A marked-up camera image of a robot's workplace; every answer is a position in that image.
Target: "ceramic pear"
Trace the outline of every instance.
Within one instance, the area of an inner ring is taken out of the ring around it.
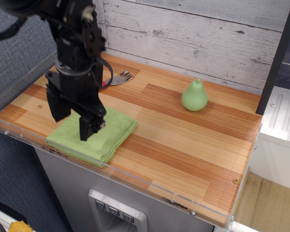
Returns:
[[[182,95],[182,104],[190,111],[203,109],[206,106],[207,101],[208,96],[200,79],[191,82],[188,89]]]

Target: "button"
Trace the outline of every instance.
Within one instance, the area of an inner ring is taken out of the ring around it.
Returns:
[[[128,222],[130,222],[130,223],[134,223],[134,219],[133,219],[133,217],[131,217],[131,216],[129,216],[128,214],[125,214],[124,213],[124,219],[126,220],[126,221],[128,221]]]
[[[113,207],[109,206],[109,210],[110,210],[111,214],[113,214],[115,216],[119,216],[119,211],[117,209],[114,209]]]
[[[105,209],[105,204],[96,200],[96,206],[100,209]]]

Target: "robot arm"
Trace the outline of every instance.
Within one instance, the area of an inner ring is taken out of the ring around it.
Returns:
[[[94,4],[91,0],[0,0],[0,8],[20,18],[39,15],[49,23],[57,44],[58,73],[45,74],[47,101],[55,121],[70,115],[71,109],[81,115],[80,139],[86,141],[104,127],[106,110],[98,96],[103,64],[113,76],[101,58],[105,39]]]

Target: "wooden board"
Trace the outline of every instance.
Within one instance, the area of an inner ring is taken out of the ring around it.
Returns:
[[[290,0],[136,0],[137,3],[282,32]]]
[[[104,0],[107,52],[261,94],[281,32]]]
[[[290,188],[249,173],[235,220],[259,232],[290,231]]]
[[[260,126],[261,116],[254,113],[260,97],[204,82],[209,102],[201,111],[190,112],[182,106],[181,95],[193,78],[111,55],[104,58],[115,74],[129,70],[135,78],[101,91],[101,101],[139,122],[108,162],[111,167],[93,167],[46,145],[45,138],[60,123],[50,114],[45,77],[0,112],[0,119],[12,125],[0,121],[0,128],[181,210],[194,210],[213,224],[226,225],[239,189],[233,180],[241,181]],[[103,77],[110,77],[108,70]]]

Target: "blue fabric wall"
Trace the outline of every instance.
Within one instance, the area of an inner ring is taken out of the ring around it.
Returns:
[[[0,31],[15,21],[0,9]],[[0,110],[54,64],[55,50],[48,24],[37,16],[0,42]],[[38,232],[68,231],[33,148],[1,133],[0,202],[23,214]]]

